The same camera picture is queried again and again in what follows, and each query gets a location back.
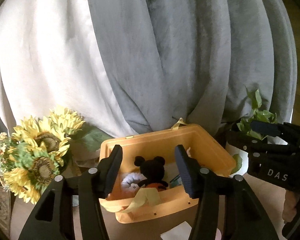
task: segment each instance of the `metal screw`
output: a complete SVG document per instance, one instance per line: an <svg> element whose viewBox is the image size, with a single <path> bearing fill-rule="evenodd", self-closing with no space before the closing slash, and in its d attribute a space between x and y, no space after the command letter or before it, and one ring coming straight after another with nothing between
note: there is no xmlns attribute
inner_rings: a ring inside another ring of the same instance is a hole
<svg viewBox="0 0 300 240"><path fill-rule="evenodd" d="M62 175L58 175L58 176L56 176L56 177L54 178L54 180L55 180L56 182L62 181L62 180L63 180L63 176L62 176Z"/></svg>
<svg viewBox="0 0 300 240"><path fill-rule="evenodd" d="M207 168L201 168L201 169L200 169L200 172L201 172L202 174L208 174L208 173L209 173L209 169L207 169Z"/></svg>
<svg viewBox="0 0 300 240"><path fill-rule="evenodd" d="M239 175L239 174L235 175L234 178L237 181L243 181L243 177L241 175Z"/></svg>
<svg viewBox="0 0 300 240"><path fill-rule="evenodd" d="M88 172L89 172L90 174L95 174L95 173L97 173L97 171L98 171L97 168L91 168L91 169L88 170Z"/></svg>

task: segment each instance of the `yellow strap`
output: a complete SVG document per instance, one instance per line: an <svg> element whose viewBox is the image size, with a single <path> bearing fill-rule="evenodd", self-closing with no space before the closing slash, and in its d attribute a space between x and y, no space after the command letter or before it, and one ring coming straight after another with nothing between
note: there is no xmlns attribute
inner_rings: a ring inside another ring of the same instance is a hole
<svg viewBox="0 0 300 240"><path fill-rule="evenodd" d="M179 129L179 126L180 126L181 124L183 124L183 125L189 125L189 123L185 123L185 122L183 121L183 119L180 118L179 121L176 122L176 123L171 127L171 129L172 129L172 130L178 130L178 129Z"/></svg>
<svg viewBox="0 0 300 240"><path fill-rule="evenodd" d="M129 212L132 212L133 210L143 206L147 201L149 202L149 205L152 207L161 203L160 195L156 188L141 188L141 189L139 189L136 196L133 198L131 204L125 210L122 210L122 211L111 210L110 212L129 213Z"/></svg>

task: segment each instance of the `finger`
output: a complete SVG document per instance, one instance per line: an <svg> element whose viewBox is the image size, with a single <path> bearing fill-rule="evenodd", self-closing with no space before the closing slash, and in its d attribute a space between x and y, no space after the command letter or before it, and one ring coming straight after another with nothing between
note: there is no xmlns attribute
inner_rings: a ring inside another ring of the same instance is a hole
<svg viewBox="0 0 300 240"><path fill-rule="evenodd" d="M296 194L292 191L286 191L285 202L288 208L294 208L300 199L300 194Z"/></svg>
<svg viewBox="0 0 300 240"><path fill-rule="evenodd" d="M284 209L282 212L282 219L286 222L292 222L296 214L297 214L297 210L295 208Z"/></svg>
<svg viewBox="0 0 300 240"><path fill-rule="evenodd" d="M297 210L295 206L297 205L300 199L300 195L295 194L291 191L286 191L285 201L283 205L282 219L286 222L291 222L295 215L297 214Z"/></svg>

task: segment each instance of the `sunflower center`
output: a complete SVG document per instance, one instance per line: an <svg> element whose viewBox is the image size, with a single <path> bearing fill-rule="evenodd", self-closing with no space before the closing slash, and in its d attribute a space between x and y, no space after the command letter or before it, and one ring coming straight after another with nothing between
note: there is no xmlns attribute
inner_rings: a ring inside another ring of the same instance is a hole
<svg viewBox="0 0 300 240"><path fill-rule="evenodd" d="M54 178L53 161L50 160L48 157L40 157L34 160L32 170L34 172L35 178L40 184L48 185Z"/></svg>
<svg viewBox="0 0 300 240"><path fill-rule="evenodd" d="M34 140L39 146L41 142L44 142L44 144L47 147L48 153L59 150L59 143L61 142L61 140L57 136L48 132L38 135L38 137L35 138Z"/></svg>

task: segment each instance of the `mickey mouse plush toy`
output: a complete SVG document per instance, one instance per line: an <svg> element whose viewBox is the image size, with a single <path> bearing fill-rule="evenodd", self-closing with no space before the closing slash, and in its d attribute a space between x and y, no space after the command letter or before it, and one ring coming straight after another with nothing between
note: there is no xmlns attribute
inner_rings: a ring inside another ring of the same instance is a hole
<svg viewBox="0 0 300 240"><path fill-rule="evenodd" d="M146 177L146 179L138 183L138 186L154 187L158 191L166 190L169 184L162 180L165 162L165 159L160 156L148 161L141 156L137 156L134 165L140 167L140 173Z"/></svg>

